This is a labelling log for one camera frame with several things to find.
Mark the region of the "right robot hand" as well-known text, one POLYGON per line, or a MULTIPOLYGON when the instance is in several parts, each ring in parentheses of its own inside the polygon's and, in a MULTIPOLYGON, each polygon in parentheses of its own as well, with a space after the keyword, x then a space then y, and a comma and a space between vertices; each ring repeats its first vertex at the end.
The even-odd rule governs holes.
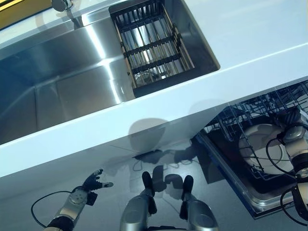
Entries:
POLYGON ((301 110, 298 107, 287 108, 274 116, 274 124, 283 131, 301 125, 301 110))

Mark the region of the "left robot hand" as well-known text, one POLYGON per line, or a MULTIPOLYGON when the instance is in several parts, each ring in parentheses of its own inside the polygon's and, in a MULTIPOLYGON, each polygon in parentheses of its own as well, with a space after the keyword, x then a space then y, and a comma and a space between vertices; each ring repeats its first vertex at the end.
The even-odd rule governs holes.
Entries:
POLYGON ((90 176, 86 178, 84 183, 82 184, 82 189, 84 191, 94 191, 102 188, 111 188, 113 187, 112 182, 100 182, 100 175, 103 173, 103 169, 98 169, 94 173, 92 173, 90 176))

